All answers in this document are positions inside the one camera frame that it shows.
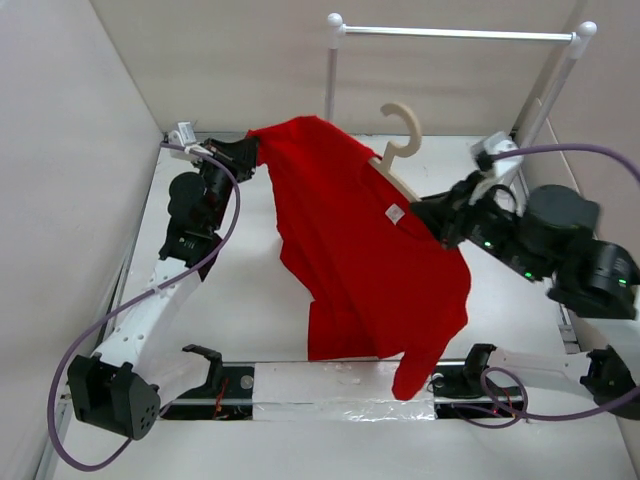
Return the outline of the red t shirt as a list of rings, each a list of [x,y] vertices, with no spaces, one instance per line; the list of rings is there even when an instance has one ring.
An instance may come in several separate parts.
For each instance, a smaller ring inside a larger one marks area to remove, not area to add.
[[[392,392],[413,398],[465,327],[469,268],[412,215],[373,151],[315,116],[257,129],[282,263],[309,290],[312,361],[398,356]]]

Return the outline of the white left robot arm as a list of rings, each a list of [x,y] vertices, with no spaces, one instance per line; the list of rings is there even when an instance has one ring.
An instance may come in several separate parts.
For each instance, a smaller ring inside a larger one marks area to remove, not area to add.
[[[169,185],[166,238],[147,296],[128,308],[91,356],[76,356],[68,368],[77,420],[130,440],[142,439],[162,408],[180,396],[208,397],[222,388],[219,352],[195,344],[168,352],[162,339],[229,239],[218,231],[240,183],[255,173],[258,141],[208,139],[170,150],[193,167]]]

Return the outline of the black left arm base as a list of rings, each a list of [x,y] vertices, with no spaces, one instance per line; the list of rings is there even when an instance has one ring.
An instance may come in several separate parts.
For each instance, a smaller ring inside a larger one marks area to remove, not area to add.
[[[163,420],[240,421],[253,418],[254,363],[227,363],[222,355],[195,344],[184,352],[206,358],[209,371],[202,386],[188,390],[164,406]]]

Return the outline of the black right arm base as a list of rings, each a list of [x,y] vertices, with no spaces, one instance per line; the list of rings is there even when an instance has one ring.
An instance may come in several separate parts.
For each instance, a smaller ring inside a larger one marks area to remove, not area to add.
[[[493,402],[480,383],[480,375],[496,350],[492,344],[474,344],[464,360],[442,361],[437,365],[427,384],[427,390],[433,394],[437,420],[462,420],[491,430],[505,429],[521,420],[511,412],[525,406],[517,386],[501,387],[487,379],[487,387],[498,399]]]

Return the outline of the wooden clothes hanger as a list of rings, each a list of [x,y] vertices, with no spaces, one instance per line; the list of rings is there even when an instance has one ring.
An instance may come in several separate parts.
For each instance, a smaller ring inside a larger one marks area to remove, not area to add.
[[[419,196],[400,177],[393,173],[392,165],[396,157],[409,158],[419,151],[423,137],[419,120],[415,113],[402,103],[386,103],[380,108],[380,111],[385,117],[396,116],[403,121],[408,130],[408,141],[406,144],[389,141],[386,144],[382,158],[372,157],[369,160],[369,164],[393,185],[408,202],[417,202]]]

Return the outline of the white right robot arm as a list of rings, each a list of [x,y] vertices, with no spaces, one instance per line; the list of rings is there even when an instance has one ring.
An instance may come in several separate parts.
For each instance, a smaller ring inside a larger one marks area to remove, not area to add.
[[[560,185],[507,209],[478,173],[411,204],[439,245],[471,265],[469,325],[429,386],[437,413],[529,416],[529,393],[579,396],[592,412],[639,416],[639,269],[598,240],[599,206]]]

